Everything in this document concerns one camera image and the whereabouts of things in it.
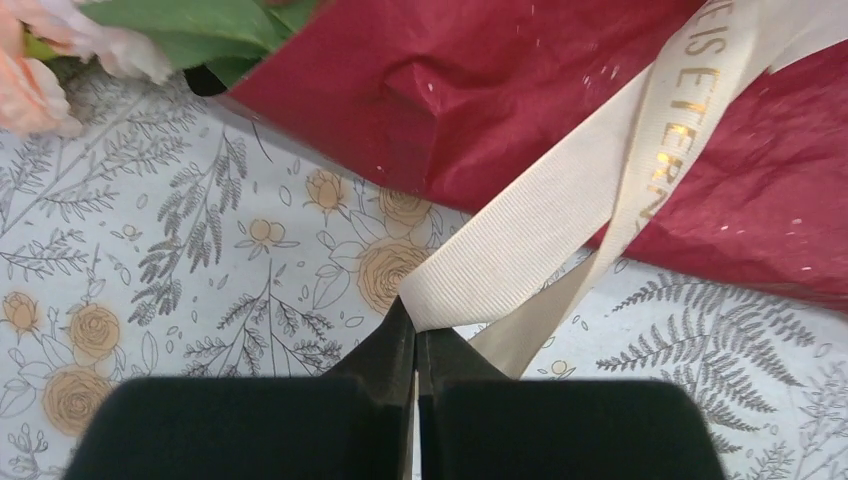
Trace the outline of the cream ribbon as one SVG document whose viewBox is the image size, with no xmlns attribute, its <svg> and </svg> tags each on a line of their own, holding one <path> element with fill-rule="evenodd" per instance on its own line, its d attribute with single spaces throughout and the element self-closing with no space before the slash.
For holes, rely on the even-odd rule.
<svg viewBox="0 0 848 480">
<path fill-rule="evenodd" d="M 843 1 L 709 1 L 399 286 L 417 332 L 482 324 L 516 378 L 669 200 L 760 74 L 847 37 Z"/>
</svg>

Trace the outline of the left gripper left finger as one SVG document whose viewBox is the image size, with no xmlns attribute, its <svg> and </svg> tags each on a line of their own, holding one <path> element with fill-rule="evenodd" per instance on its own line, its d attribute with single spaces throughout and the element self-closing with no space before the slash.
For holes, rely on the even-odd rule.
<svg viewBox="0 0 848 480">
<path fill-rule="evenodd" d="M 69 479 L 407 479 L 415 332 L 400 301 L 327 372 L 147 377 L 97 410 Z"/>
</svg>

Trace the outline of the dark red wrapping paper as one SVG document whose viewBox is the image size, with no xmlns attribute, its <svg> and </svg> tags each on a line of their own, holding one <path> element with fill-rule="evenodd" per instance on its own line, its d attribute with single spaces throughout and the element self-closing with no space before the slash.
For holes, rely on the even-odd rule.
<svg viewBox="0 0 848 480">
<path fill-rule="evenodd" d="M 332 1 L 225 96 L 378 185 L 474 212 L 642 71 L 695 1 Z M 847 307 L 847 5 L 730 106 L 627 256 Z"/>
</svg>

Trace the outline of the pink fake flower bunch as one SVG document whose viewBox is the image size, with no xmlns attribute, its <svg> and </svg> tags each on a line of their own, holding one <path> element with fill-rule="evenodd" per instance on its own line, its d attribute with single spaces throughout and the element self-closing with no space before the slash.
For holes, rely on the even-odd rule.
<svg viewBox="0 0 848 480">
<path fill-rule="evenodd" d="M 117 78 L 166 83 L 206 68 L 223 88 L 302 30 L 322 1 L 4 1 L 1 126 L 19 136 L 82 130 L 50 62 L 96 61 Z"/>
</svg>

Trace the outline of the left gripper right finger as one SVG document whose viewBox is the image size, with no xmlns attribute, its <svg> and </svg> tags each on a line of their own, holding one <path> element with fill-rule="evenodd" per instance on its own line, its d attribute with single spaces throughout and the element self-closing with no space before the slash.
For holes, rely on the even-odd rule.
<svg viewBox="0 0 848 480">
<path fill-rule="evenodd" d="M 426 479 L 720 479 L 705 421 L 655 380 L 512 380 L 451 329 L 417 337 Z"/>
</svg>

